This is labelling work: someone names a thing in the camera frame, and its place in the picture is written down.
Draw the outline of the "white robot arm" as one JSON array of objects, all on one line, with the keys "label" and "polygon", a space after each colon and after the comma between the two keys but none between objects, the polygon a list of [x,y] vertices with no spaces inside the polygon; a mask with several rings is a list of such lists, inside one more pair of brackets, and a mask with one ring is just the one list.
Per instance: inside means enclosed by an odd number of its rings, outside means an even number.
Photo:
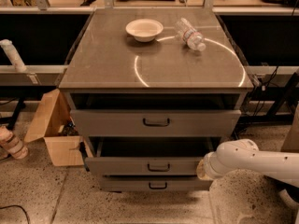
[{"label": "white robot arm", "polygon": [[221,143],[209,152],[197,165],[199,179],[213,181],[234,170],[251,170],[285,184],[283,193],[287,203],[294,203],[299,224],[299,154],[290,152],[260,151],[250,139]]}]

